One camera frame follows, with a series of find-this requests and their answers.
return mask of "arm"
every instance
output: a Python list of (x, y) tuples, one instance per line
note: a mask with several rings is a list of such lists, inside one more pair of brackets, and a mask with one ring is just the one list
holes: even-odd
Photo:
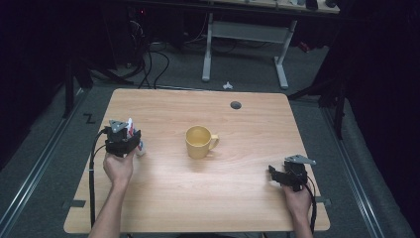
[(107, 154), (104, 170), (112, 186), (89, 237), (119, 237), (124, 196), (133, 174), (134, 150), (126, 158)]
[(294, 192), (289, 186), (283, 186), (286, 194), (287, 208), (293, 219), (293, 229), (296, 238), (312, 238), (311, 228), (309, 226), (308, 211), (311, 206), (311, 197), (305, 188)]

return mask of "yellow mug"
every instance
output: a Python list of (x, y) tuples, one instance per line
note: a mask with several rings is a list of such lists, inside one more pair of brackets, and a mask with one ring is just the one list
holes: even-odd
[(212, 135), (203, 126), (193, 126), (186, 131), (185, 142), (188, 156), (192, 159), (202, 159), (219, 144), (219, 136)]

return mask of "metal bar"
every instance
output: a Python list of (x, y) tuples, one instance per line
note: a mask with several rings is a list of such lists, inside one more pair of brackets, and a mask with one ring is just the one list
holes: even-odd
[(77, 92), (77, 103), (73, 108), (72, 112), (66, 117), (62, 118), (59, 125), (55, 129), (52, 137), (47, 143), (41, 155), (38, 157), (37, 162), (31, 169), (31, 172), (25, 179), (24, 183), (19, 188), (19, 191), (15, 195), (15, 198), (10, 203), (7, 211), (3, 214), (0, 220), (0, 237), (8, 237), (9, 232), (12, 230), (13, 225), (21, 214), (22, 210), (25, 208), (26, 203), (37, 187), (41, 177), (43, 176), (45, 170), (47, 169), (50, 161), (53, 159), (53, 151), (62, 137), (63, 132), (65, 131), (68, 123), (71, 121), (71, 118), (76, 111), (76, 108), (81, 104), (83, 99), (86, 97), (86, 92), (83, 92), (81, 89)]
[(334, 119), (331, 115), (328, 108), (321, 108), (321, 113), (324, 117), (324, 120), (329, 125), (328, 128), (330, 133), (335, 138), (337, 148), (341, 154), (342, 165), (345, 169), (346, 177), (349, 181), (349, 185), (353, 191), (353, 195), (358, 203), (359, 209), (361, 211), (362, 217), (364, 218), (365, 224), (367, 225), (367, 230), (370, 233), (370, 237), (384, 237), (382, 229), (380, 228), (379, 222), (376, 219), (374, 211), (371, 207), (370, 200), (368, 199), (367, 194), (362, 186), (361, 181), (356, 173), (355, 168), (353, 167), (350, 156), (347, 153), (346, 147), (342, 140), (338, 140), (338, 137), (334, 130)]

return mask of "wooden table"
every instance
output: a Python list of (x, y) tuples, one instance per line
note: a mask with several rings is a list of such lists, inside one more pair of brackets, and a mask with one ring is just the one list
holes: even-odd
[[(232, 101), (242, 108), (231, 108)], [(142, 130), (146, 154), (134, 160), (123, 232), (292, 230), (283, 191), (267, 172), (268, 165), (282, 170), (285, 157), (306, 156), (285, 95), (117, 89), (101, 129), (110, 119), (130, 117)], [(205, 159), (187, 156), (184, 134), (193, 125), (206, 126), (220, 137), (218, 147)], [(102, 169), (104, 154), (101, 150), (95, 158), (97, 213), (111, 185)], [(88, 164), (74, 197), (86, 204), (70, 208), (64, 224), (68, 233), (90, 231), (87, 168)], [(315, 181), (309, 166), (307, 171)], [(315, 229), (329, 226), (325, 207), (319, 203)]]

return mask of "white object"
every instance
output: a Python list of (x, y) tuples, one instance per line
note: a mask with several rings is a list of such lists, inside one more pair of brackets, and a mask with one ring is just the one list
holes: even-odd
[(226, 84), (223, 85), (223, 88), (225, 88), (225, 89), (232, 89), (232, 88), (234, 88), (234, 86), (232, 86), (231, 83), (229, 83), (229, 81), (227, 81)]

